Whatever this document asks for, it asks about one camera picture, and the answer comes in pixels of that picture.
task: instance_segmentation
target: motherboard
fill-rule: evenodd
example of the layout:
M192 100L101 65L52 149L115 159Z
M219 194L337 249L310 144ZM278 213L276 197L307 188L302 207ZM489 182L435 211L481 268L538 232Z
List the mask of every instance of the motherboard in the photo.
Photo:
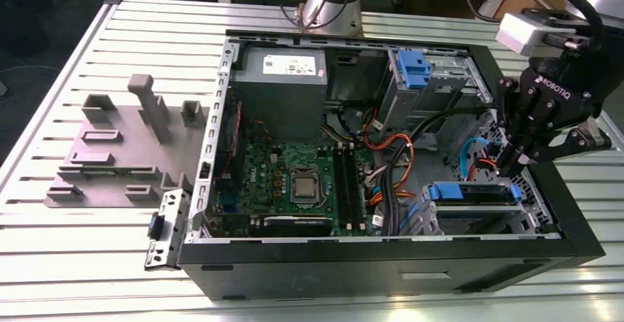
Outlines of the motherboard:
M353 146L250 144L243 186L219 193L211 230L220 237L276 236L254 230L260 228L279 235L298 229L331 237L374 235L361 186L371 158Z

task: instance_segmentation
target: aluminum extrusion table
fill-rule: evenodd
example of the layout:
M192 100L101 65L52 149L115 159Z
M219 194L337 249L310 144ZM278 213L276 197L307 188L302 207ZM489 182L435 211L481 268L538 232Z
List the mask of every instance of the aluminum extrusion table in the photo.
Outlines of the aluminum extrusion table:
M227 28L294 31L275 7L162 0L103 5L0 168L0 318L624 320L624 158L617 150L557 163L606 256L492 294L211 302L184 272L143 271L152 210L48 209L43 199L84 118L85 96L105 92L137 105L125 84L131 74L147 73L170 106L187 99L210 106ZM493 41L496 26L474 20L365 13L363 29L374 38L486 45L508 75L526 66L525 58ZM610 125L606 117L601 124ZM612 136L621 146L621 135L612 131Z

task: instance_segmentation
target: cpu socket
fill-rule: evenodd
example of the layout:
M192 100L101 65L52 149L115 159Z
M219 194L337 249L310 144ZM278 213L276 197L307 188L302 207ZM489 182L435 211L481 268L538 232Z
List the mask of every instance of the cpu socket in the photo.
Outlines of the cpu socket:
M319 170L294 168L290 171L290 201L295 204L319 202Z

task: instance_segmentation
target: black computer chassis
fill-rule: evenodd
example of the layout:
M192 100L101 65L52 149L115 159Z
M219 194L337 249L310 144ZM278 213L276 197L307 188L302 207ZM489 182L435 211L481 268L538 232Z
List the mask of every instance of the black computer chassis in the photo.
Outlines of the black computer chassis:
M246 31L227 34L246 36ZM251 41L254 37L275 35L256 31L247 34ZM488 47L351 40L370 47L390 42L468 50L496 98L493 88L502 73ZM529 166L528 170L557 219L561 239L190 243L182 245L179 266L206 295L216 300L498 291L541 272L576 267L604 256L554 165L542 163Z

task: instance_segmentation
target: green circuit board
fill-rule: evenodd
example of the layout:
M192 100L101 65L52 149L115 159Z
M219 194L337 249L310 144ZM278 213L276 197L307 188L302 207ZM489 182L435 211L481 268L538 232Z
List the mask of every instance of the green circuit board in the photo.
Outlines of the green circuit board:
M371 163L369 150L355 151L355 163L363 171ZM365 229L341 228L338 222L338 206L333 147L329 145L306 145L283 143L278 145L252 144L247 146L243 167L243 187L235 202L236 208L224 206L223 228L227 237L244 236L246 215L321 215L334 220L334 237L370 236L370 216L366 214L366 200L359 194L362 222ZM294 196L294 179L310 175L317 180L318 196L304 204L296 202Z

